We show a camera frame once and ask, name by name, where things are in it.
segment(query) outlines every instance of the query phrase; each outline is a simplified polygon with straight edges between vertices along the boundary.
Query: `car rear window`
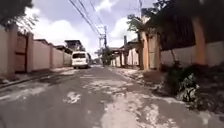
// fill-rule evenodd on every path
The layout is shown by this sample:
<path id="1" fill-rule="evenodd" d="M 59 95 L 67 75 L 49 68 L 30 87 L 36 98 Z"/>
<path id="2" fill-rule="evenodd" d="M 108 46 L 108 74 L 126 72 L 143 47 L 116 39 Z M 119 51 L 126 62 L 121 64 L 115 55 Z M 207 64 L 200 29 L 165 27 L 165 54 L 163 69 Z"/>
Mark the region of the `car rear window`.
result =
<path id="1" fill-rule="evenodd" d="M 72 58 L 86 58 L 84 53 L 73 54 Z"/>

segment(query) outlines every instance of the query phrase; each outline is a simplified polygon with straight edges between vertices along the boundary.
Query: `car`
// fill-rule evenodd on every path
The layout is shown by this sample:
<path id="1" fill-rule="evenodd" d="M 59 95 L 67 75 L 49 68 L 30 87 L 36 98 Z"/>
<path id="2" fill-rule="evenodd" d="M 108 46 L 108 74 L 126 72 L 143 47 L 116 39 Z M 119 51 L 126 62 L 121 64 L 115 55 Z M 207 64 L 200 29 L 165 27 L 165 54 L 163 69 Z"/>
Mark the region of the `car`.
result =
<path id="1" fill-rule="evenodd" d="M 76 51 L 72 53 L 72 66 L 75 68 L 90 68 L 90 57 L 87 52 Z"/>

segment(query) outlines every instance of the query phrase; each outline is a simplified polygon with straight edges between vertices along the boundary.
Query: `curb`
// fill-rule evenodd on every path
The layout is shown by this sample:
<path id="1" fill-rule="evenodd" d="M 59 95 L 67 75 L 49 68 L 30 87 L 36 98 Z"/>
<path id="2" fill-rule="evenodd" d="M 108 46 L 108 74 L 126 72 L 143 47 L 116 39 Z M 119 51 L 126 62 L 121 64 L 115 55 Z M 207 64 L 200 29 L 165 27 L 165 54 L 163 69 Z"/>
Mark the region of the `curb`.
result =
<path id="1" fill-rule="evenodd" d="M 36 76 L 36 77 L 32 77 L 32 78 L 27 78 L 27 79 L 24 79 L 24 80 L 18 80 L 18 81 L 15 81 L 15 82 L 12 82 L 12 83 L 9 83 L 9 84 L 3 84 L 2 86 L 0 86 L 0 90 L 1 89 L 5 89 L 7 87 L 11 87 L 13 85 L 17 85 L 17 84 L 20 84 L 20 83 L 24 83 L 24 82 L 28 82 L 28 81 L 32 81 L 32 80 L 37 80 L 37 79 L 41 79 L 43 77 L 46 77 L 48 75 L 57 75 L 59 73 L 62 73 L 62 72 L 66 72 L 66 71 L 69 71 L 69 70 L 73 70 L 73 69 L 67 69 L 67 70 L 63 70 L 63 71 L 59 71 L 59 72 L 55 72 L 55 73 L 46 73 L 46 74 L 43 74 L 43 75 L 40 75 L 40 76 Z"/>

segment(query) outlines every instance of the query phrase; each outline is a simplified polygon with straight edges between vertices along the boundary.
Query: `cloud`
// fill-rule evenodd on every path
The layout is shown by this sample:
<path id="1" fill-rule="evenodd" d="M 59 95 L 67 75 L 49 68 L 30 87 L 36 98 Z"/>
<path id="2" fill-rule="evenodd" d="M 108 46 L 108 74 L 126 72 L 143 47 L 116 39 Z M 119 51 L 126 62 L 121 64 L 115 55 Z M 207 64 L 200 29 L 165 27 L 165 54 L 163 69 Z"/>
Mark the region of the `cloud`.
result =
<path id="1" fill-rule="evenodd" d="M 114 0 L 111 2 L 110 0 L 103 0 L 98 6 L 96 6 L 96 11 L 100 12 L 101 10 L 106 10 L 111 12 L 111 8 L 118 2 L 119 0 Z"/>
<path id="2" fill-rule="evenodd" d="M 126 17 L 117 20 L 114 29 L 110 32 L 111 42 L 109 45 L 111 47 L 120 47 L 124 44 L 124 36 L 127 36 L 127 40 L 130 41 L 137 37 L 135 32 L 130 32 L 128 30 L 128 19 Z"/>
<path id="3" fill-rule="evenodd" d="M 35 38 L 45 38 L 54 45 L 64 45 L 64 40 L 79 39 L 88 46 L 88 38 L 67 20 L 50 21 L 39 19 L 34 29 Z"/>

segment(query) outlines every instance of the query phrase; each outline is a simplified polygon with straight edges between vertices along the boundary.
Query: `white cloud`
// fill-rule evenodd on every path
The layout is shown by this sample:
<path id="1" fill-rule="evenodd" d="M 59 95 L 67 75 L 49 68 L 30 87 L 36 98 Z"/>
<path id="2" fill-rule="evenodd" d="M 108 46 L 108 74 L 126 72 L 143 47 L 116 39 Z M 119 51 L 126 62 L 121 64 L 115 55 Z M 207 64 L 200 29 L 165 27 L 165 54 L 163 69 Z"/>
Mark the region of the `white cloud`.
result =
<path id="1" fill-rule="evenodd" d="M 111 11 L 111 8 L 118 2 L 118 0 L 110 1 L 103 0 L 98 6 L 96 6 L 96 11 L 100 12 L 101 10 Z"/>
<path id="2" fill-rule="evenodd" d="M 54 45 L 63 45 L 64 40 L 79 39 L 84 46 L 89 40 L 67 20 L 50 21 L 39 19 L 34 29 L 35 38 L 45 38 Z"/>
<path id="3" fill-rule="evenodd" d="M 26 8 L 26 11 L 25 11 L 25 14 L 28 16 L 28 17 L 31 17 L 33 15 L 40 15 L 40 10 L 38 8 Z"/>
<path id="4" fill-rule="evenodd" d="M 124 44 L 123 39 L 115 39 L 108 44 L 110 47 L 121 47 Z"/>
<path id="5" fill-rule="evenodd" d="M 41 11 L 37 8 L 28 9 L 26 11 L 28 15 L 36 14 L 39 16 L 39 21 L 33 29 L 35 39 L 46 39 L 48 42 L 54 45 L 65 45 L 64 40 L 80 40 L 83 46 L 92 56 L 97 48 L 90 46 L 89 38 L 85 33 L 78 29 L 78 26 L 72 25 L 67 20 L 52 21 L 41 14 Z"/>
<path id="6" fill-rule="evenodd" d="M 112 41 L 109 43 L 111 47 L 120 47 L 124 44 L 124 36 L 127 36 L 127 40 L 130 41 L 137 37 L 135 32 L 128 31 L 128 19 L 126 17 L 117 20 L 114 29 L 109 34 Z"/>

